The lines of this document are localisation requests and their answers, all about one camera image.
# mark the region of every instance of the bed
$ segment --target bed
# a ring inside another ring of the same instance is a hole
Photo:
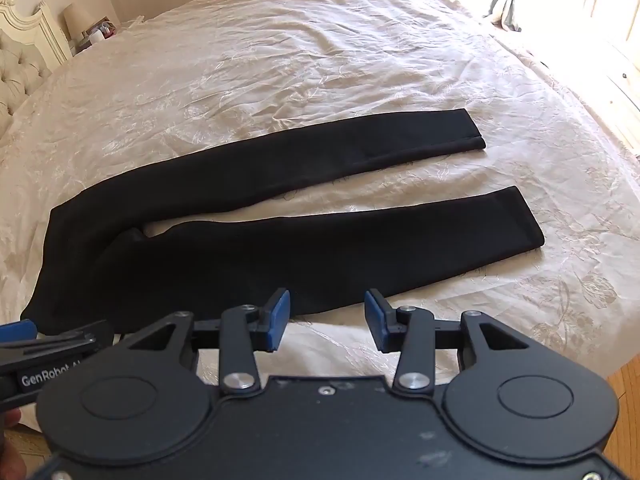
[[[482,310],[605,376],[640,350],[640,186],[572,92],[451,0],[195,0],[62,64],[0,138],[0,321],[18,319],[49,211],[110,176],[284,128],[464,107],[487,148],[199,219],[244,221],[471,196],[517,185],[540,250],[390,298]],[[145,227],[160,233],[186,219]],[[439,352],[438,380],[455,375]],[[292,320],[269,374],[384,374],[362,305]],[[199,372],[217,381],[216,351]],[[34,424],[31,416],[27,422]]]

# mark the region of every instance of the finger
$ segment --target finger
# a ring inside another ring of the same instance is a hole
[[[22,412],[20,411],[20,408],[9,410],[4,414],[4,426],[6,428],[15,426],[16,424],[18,424],[18,422],[20,422],[21,416],[22,416]]]
[[[5,440],[4,451],[0,458],[0,479],[24,480],[25,478],[27,478],[27,465],[15,446]]]

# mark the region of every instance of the lampshade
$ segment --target lampshade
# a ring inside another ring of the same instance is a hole
[[[98,18],[92,18],[91,15],[78,4],[66,6],[64,10],[66,26],[69,29],[69,36],[72,40],[82,37],[82,33],[86,31]]]

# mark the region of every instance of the headboard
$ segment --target headboard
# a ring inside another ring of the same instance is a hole
[[[28,17],[16,14],[14,5],[15,0],[0,0],[0,137],[15,109],[71,59],[66,37],[46,3]]]

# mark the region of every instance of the silver bolt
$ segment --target silver bolt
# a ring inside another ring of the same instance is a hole
[[[335,388],[332,386],[320,386],[318,388],[318,393],[320,395],[333,395],[335,393]]]
[[[419,372],[409,372],[402,374],[398,379],[401,386],[410,390],[420,390],[429,386],[431,380],[425,375]]]
[[[255,378],[251,374],[244,372],[233,372],[232,374],[225,376],[223,383],[225,383],[227,388],[245,390],[247,388],[251,388],[255,384]]]

